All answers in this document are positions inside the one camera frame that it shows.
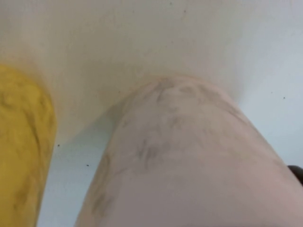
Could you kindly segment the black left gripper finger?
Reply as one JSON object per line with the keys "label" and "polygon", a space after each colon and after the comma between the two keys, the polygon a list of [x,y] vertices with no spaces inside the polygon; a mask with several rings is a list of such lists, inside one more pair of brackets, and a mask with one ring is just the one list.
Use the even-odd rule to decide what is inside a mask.
{"label": "black left gripper finger", "polygon": [[303,169],[295,165],[289,165],[288,168],[294,174],[300,184],[303,185]]}

